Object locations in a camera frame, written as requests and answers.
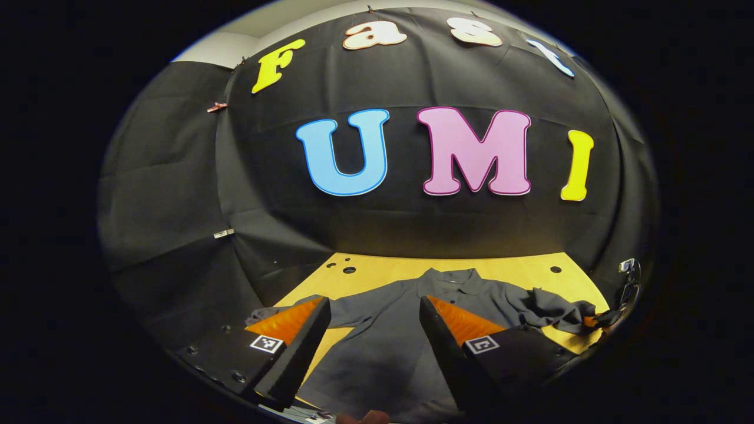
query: shirt sleeve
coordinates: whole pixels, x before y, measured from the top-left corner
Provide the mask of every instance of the shirt sleeve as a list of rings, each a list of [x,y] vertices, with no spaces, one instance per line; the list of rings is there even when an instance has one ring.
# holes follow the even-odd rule
[[[594,316],[595,306],[586,300],[570,303],[560,295],[534,288],[526,290],[514,284],[505,287],[507,302],[519,313],[521,322],[535,327],[555,323],[554,327],[572,334],[585,334],[593,328],[585,326],[584,317]]]
[[[360,322],[376,315],[384,307],[394,302],[403,292],[402,281],[396,281],[386,286],[378,287],[363,293],[344,296],[336,300],[330,300],[330,324],[328,328],[354,327]],[[315,294],[299,300],[292,306],[306,303],[318,298]],[[251,325],[265,318],[269,318],[292,306],[272,306],[253,311],[246,319],[246,325]]]

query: clip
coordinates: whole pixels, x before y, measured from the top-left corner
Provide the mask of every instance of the clip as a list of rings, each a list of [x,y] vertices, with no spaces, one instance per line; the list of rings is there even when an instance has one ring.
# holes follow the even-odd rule
[[[212,112],[215,112],[216,110],[224,109],[226,107],[228,107],[227,103],[217,103],[217,102],[215,102],[215,106],[212,106],[209,109],[207,109],[207,113],[212,113]]]

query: shirt collar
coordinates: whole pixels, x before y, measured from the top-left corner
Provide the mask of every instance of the shirt collar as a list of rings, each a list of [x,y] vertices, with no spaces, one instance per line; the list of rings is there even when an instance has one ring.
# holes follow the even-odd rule
[[[458,289],[466,294],[479,294],[482,291],[482,278],[477,273],[477,270],[461,269],[458,271],[445,271],[440,272],[434,268],[429,268],[421,277],[418,278],[418,284],[416,285],[416,294],[419,297],[423,296],[438,296],[441,293],[441,287],[439,283],[442,281],[458,282]]]

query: screw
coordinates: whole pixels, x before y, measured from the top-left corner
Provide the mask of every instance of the screw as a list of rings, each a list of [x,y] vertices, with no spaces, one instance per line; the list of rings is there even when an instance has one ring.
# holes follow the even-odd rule
[[[238,381],[239,383],[245,383],[246,377],[241,375],[238,371],[233,371],[233,379]]]

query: blue letter u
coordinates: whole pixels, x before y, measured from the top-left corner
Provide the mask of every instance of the blue letter u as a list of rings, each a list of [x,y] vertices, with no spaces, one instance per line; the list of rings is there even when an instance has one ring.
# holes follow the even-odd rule
[[[364,152],[364,168],[352,175],[339,171],[335,163],[332,134],[337,122],[321,119],[299,127],[296,138],[304,143],[306,165],[317,188],[331,195],[355,196],[379,186],[388,173],[382,124],[389,118],[384,109],[362,110],[348,117],[348,123],[359,129]]]

